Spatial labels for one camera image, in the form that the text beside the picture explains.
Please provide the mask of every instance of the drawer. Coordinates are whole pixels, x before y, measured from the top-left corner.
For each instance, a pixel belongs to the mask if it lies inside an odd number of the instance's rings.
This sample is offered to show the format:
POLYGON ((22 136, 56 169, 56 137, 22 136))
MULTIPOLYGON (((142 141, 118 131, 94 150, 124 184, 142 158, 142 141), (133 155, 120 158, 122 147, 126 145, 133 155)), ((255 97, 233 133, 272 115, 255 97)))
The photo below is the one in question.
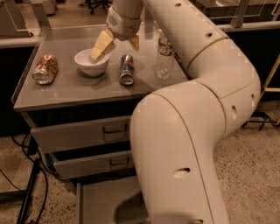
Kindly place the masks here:
POLYGON ((77 185, 77 223, 150 224, 137 176, 77 185))
POLYGON ((31 130, 43 153, 67 151, 130 139, 130 116, 73 122, 31 130))
POLYGON ((74 179, 104 172, 113 172, 134 167, 130 150, 118 151, 92 157, 57 161, 53 164, 63 179, 74 179))

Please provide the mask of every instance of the drawer handle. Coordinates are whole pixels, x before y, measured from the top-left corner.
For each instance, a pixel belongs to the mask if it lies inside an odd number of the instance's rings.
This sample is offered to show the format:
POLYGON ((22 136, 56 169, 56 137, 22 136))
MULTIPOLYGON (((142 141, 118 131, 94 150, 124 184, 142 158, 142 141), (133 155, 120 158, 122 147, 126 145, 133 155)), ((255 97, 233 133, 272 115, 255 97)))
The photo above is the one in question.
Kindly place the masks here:
POLYGON ((126 158, 126 161, 114 163, 112 159, 110 159, 110 165, 127 165, 130 162, 130 157, 126 158))
POLYGON ((114 130, 106 130, 105 127, 103 127, 103 133, 104 134, 114 134, 114 133, 118 133, 118 132, 124 132, 126 131, 128 128, 128 125, 125 124, 123 129, 114 129, 114 130))

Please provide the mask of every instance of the soda can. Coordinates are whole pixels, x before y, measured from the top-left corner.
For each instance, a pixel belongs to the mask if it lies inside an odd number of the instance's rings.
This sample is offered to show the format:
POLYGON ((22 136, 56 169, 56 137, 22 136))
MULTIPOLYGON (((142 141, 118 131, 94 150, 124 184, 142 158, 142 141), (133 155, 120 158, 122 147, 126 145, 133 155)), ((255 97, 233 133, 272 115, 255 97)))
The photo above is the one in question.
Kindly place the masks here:
POLYGON ((129 54, 124 54, 121 58, 120 82, 126 86, 132 85, 133 73, 134 73, 133 57, 129 54))
POLYGON ((38 62, 32 77, 40 85, 51 84, 58 71, 57 59, 52 54, 46 54, 38 62))

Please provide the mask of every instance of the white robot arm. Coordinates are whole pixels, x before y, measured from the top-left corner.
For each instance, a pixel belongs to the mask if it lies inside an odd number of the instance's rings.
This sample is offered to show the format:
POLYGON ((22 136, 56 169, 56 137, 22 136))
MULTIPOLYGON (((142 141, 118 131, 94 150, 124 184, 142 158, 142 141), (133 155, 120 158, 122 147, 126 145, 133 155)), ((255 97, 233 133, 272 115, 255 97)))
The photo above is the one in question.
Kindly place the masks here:
POLYGON ((228 224, 213 150, 254 112, 259 77, 227 34, 186 0, 115 0, 110 10, 122 20, 109 13, 108 27, 119 39, 138 31, 143 4, 193 78, 148 95, 132 115, 131 150, 151 223, 228 224))

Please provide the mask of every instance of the crushed can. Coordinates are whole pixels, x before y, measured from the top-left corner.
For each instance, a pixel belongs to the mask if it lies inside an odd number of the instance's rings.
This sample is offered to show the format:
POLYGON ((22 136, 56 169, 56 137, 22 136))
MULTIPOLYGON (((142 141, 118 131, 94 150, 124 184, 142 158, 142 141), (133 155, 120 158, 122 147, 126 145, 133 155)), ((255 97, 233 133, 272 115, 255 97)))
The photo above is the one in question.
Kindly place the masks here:
POLYGON ((59 71, 57 59, 52 54, 44 55, 33 71, 32 78, 37 84, 51 84, 59 71))

